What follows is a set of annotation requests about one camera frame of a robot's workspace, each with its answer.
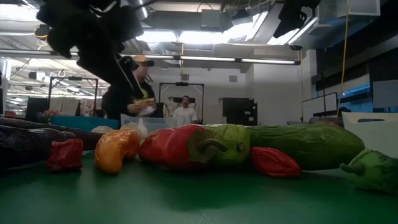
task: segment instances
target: man in black shirt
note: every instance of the man in black shirt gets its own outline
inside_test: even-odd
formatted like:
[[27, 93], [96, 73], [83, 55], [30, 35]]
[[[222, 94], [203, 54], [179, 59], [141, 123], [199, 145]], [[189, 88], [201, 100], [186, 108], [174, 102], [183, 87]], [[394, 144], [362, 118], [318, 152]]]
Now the man in black shirt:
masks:
[[[152, 87], [145, 81], [148, 75], [148, 68], [155, 65], [153, 60], [148, 60], [143, 55], [134, 57], [138, 64], [134, 70], [134, 76], [141, 86], [143, 98], [126, 96], [119, 86], [111, 85], [103, 96], [102, 109], [105, 110], [109, 119], [120, 120], [120, 114], [129, 116], [138, 115], [146, 106], [156, 107], [155, 93]], [[147, 100], [146, 104], [138, 103], [139, 100]]]

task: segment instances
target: black shirt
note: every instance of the black shirt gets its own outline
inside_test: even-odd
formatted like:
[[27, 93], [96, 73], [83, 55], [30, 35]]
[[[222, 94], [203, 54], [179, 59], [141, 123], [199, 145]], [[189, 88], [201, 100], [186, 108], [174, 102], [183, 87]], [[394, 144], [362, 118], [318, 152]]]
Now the black shirt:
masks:
[[141, 99], [132, 95], [125, 94], [123, 90], [120, 89], [120, 87], [113, 85], [110, 86], [102, 99], [102, 109], [105, 110], [109, 119], [115, 119], [119, 121], [120, 114], [134, 116], [134, 114], [131, 114], [127, 111], [128, 105], [134, 103], [137, 100], [155, 98], [155, 93], [148, 83], [140, 83], [140, 86], [144, 94], [144, 97]]

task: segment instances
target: man in white shirt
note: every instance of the man in white shirt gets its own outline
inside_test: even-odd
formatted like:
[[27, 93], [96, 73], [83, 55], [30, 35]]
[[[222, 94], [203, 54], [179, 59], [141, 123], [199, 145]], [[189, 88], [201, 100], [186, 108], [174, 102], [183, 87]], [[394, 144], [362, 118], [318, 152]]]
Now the man in white shirt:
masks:
[[177, 120], [177, 126], [192, 124], [197, 122], [197, 113], [189, 106], [189, 96], [182, 97], [182, 106], [174, 111], [173, 118]]

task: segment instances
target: green table surface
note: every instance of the green table surface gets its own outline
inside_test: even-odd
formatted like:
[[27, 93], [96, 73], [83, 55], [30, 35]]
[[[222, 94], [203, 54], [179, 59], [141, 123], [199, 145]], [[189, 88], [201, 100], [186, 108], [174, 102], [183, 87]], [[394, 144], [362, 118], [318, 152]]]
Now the green table surface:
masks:
[[181, 174], [139, 160], [119, 175], [43, 167], [0, 176], [0, 223], [398, 223], [398, 198], [354, 188], [339, 170], [273, 179]]

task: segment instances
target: red chili pepper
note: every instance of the red chili pepper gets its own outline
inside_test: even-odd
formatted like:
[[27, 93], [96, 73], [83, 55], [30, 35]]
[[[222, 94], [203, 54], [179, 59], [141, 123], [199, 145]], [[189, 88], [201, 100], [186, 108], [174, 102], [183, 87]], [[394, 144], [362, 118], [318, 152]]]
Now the red chili pepper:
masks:
[[253, 147], [251, 155], [254, 167], [271, 177], [298, 177], [301, 168], [297, 162], [277, 149]]
[[81, 156], [83, 154], [83, 141], [69, 139], [64, 142], [53, 141], [51, 156], [47, 159], [47, 168], [53, 172], [75, 171], [83, 167]]
[[219, 150], [227, 150], [210, 135], [205, 128], [194, 124], [158, 130], [141, 144], [139, 157], [172, 169], [198, 170]]

